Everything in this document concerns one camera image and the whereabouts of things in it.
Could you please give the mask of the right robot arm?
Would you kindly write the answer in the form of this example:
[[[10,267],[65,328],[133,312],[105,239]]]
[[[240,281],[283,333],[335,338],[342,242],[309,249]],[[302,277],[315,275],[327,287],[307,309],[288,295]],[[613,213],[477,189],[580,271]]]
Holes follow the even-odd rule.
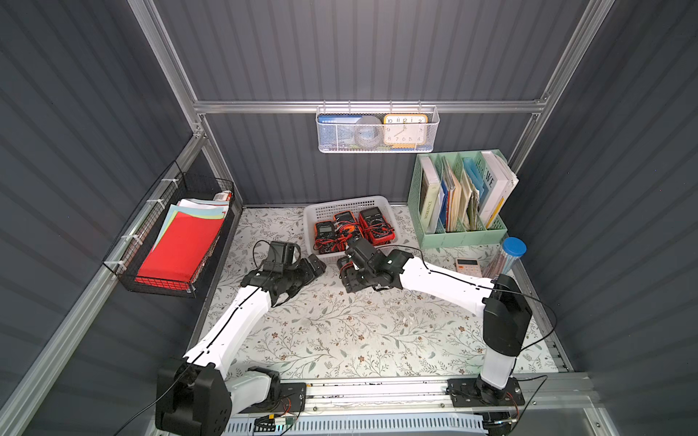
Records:
[[[481,318],[485,359],[477,377],[478,388],[496,393],[505,390],[533,315],[512,277],[501,274],[488,279],[460,274],[427,263],[403,247],[385,253],[364,238],[349,241],[337,267],[347,292],[367,288],[421,292]]]

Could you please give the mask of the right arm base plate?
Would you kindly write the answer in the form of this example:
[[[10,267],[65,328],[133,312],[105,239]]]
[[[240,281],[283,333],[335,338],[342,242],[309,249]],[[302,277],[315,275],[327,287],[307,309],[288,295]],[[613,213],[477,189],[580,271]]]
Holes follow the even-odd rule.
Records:
[[[510,377],[504,388],[498,389],[480,377],[447,380],[446,393],[454,408],[524,406],[525,397],[519,381]]]

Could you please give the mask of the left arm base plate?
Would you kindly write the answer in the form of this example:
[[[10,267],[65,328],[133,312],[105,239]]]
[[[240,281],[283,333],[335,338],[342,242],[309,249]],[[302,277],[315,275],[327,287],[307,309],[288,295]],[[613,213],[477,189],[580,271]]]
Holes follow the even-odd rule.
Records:
[[[307,398],[306,383],[280,383],[278,386],[278,396],[272,400],[265,400],[254,404],[242,413],[275,413],[290,412],[298,414],[305,410]]]

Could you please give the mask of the orange multimeter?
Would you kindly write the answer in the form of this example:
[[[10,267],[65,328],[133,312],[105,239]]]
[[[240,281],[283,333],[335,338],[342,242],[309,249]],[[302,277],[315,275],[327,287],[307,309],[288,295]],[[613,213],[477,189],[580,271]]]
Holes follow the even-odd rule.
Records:
[[[354,238],[363,237],[363,229],[351,211],[341,212],[334,216],[334,232],[341,243]]]
[[[314,225],[314,250],[318,254],[332,254],[342,250],[333,221],[321,221]]]

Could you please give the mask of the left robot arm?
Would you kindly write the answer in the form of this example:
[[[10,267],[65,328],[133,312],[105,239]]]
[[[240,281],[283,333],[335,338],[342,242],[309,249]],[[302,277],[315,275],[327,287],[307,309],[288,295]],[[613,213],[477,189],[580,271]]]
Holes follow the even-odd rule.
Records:
[[[251,407],[270,410],[278,405],[278,372],[251,367],[231,386],[225,378],[256,324],[325,270],[316,255],[301,256],[295,243],[270,243],[265,260],[245,275],[236,298],[211,330],[183,357],[159,369],[155,427],[175,435],[220,435],[232,416]]]

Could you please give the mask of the small black multimeter back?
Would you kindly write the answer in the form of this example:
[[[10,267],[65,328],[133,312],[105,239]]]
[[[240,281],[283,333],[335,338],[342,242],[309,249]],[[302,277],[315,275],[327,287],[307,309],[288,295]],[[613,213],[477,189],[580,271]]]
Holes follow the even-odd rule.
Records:
[[[347,271],[352,268],[354,268],[354,263],[351,260],[348,260],[339,268],[339,278],[344,279]]]

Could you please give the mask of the red multimeter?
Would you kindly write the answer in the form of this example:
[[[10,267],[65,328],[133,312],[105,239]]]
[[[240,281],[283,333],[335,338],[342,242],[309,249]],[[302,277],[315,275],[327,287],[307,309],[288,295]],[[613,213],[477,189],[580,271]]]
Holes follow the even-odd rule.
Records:
[[[371,207],[359,213],[362,234],[374,246],[389,245],[396,239],[394,227],[387,222],[378,207]]]

